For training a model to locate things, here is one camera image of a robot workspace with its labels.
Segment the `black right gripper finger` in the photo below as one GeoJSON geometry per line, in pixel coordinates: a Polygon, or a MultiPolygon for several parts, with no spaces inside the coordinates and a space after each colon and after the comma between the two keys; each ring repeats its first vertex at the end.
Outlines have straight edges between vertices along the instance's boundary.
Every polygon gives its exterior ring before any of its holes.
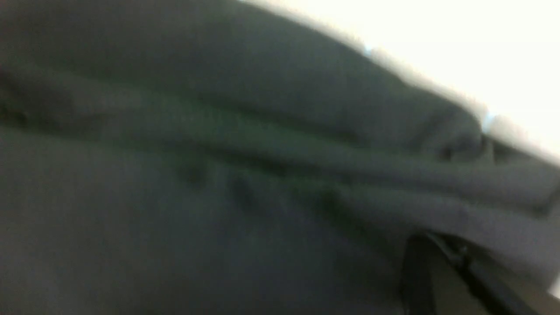
{"type": "Polygon", "coordinates": [[[434,233],[408,238],[400,294],[406,315],[537,314],[467,246],[434,233]]]}

